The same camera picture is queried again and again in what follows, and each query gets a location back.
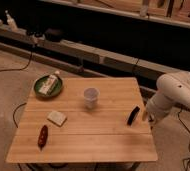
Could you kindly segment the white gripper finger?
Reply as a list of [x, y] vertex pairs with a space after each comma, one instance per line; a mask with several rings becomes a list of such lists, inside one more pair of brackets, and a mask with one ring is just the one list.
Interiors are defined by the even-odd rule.
[[143, 115], [142, 115], [142, 121], [145, 121], [145, 120], [147, 119], [147, 117], [148, 117], [148, 113], [147, 113], [147, 111], [145, 110], [145, 111], [143, 112]]

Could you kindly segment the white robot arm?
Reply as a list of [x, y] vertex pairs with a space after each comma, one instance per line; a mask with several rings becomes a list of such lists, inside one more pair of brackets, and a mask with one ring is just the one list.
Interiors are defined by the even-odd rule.
[[176, 104], [190, 109], [190, 72], [181, 71], [161, 75], [156, 81], [157, 91], [147, 101], [142, 119], [158, 123]]

